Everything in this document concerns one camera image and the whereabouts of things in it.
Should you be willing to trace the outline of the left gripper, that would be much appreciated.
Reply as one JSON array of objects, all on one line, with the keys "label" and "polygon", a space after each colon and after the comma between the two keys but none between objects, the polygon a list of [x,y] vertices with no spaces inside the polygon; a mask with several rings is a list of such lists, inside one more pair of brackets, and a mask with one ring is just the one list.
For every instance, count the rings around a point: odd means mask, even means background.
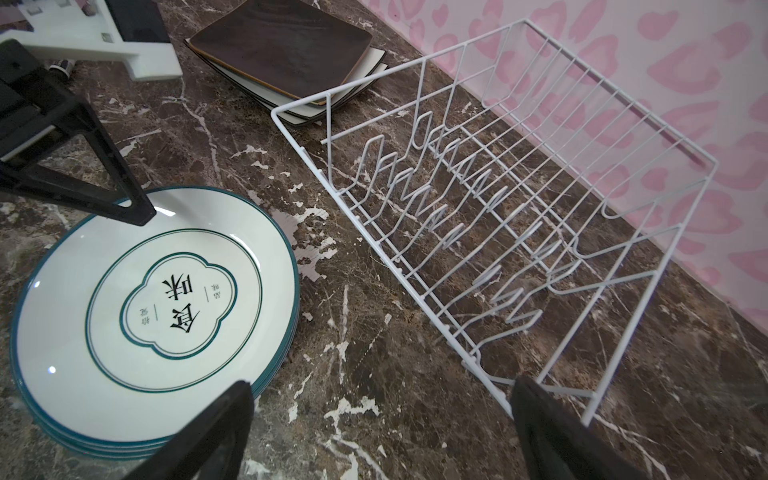
[{"label": "left gripper", "polygon": [[143,226],[156,210],[93,110],[1,43],[1,191]]}]

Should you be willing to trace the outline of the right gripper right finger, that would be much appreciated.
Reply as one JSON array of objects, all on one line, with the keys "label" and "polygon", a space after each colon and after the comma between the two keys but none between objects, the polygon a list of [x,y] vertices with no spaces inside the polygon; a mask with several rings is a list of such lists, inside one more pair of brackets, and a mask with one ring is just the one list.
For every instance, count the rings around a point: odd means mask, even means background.
[{"label": "right gripper right finger", "polygon": [[531,479],[644,479],[539,384],[516,379],[509,396]]}]

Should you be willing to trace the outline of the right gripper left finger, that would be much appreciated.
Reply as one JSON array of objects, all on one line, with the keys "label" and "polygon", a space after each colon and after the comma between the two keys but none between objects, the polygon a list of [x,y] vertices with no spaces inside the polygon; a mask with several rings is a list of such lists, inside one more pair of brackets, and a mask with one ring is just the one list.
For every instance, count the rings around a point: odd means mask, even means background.
[{"label": "right gripper left finger", "polygon": [[251,385],[237,381],[127,477],[235,479],[253,416]]}]

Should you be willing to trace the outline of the white round plate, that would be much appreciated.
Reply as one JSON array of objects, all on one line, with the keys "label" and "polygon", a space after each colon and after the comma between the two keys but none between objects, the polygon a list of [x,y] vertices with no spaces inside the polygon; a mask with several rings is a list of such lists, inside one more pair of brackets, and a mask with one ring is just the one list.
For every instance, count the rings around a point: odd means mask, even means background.
[{"label": "white round plate", "polygon": [[297,262],[268,213],[212,187],[149,199],[144,226],[72,228],[13,315],[11,371],[32,418],[92,456],[147,455],[235,382],[261,394],[298,324]]},{"label": "white round plate", "polygon": [[139,460],[153,456],[175,462],[198,455],[202,460],[222,450],[227,459],[240,458],[246,444],[247,430],[254,415],[245,412],[244,390],[231,387],[211,403],[176,436],[138,447],[108,447],[100,440],[78,440],[73,433],[45,418],[42,408],[32,400],[27,406],[35,422],[53,440],[82,455],[104,460]]}]

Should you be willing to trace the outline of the black square plate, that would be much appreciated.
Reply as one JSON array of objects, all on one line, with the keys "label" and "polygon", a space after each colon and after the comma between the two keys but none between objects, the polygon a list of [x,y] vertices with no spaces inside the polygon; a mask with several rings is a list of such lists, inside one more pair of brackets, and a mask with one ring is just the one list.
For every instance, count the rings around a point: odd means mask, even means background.
[{"label": "black square plate", "polygon": [[193,35],[204,58],[293,99],[344,84],[372,35],[302,1],[251,0]]}]

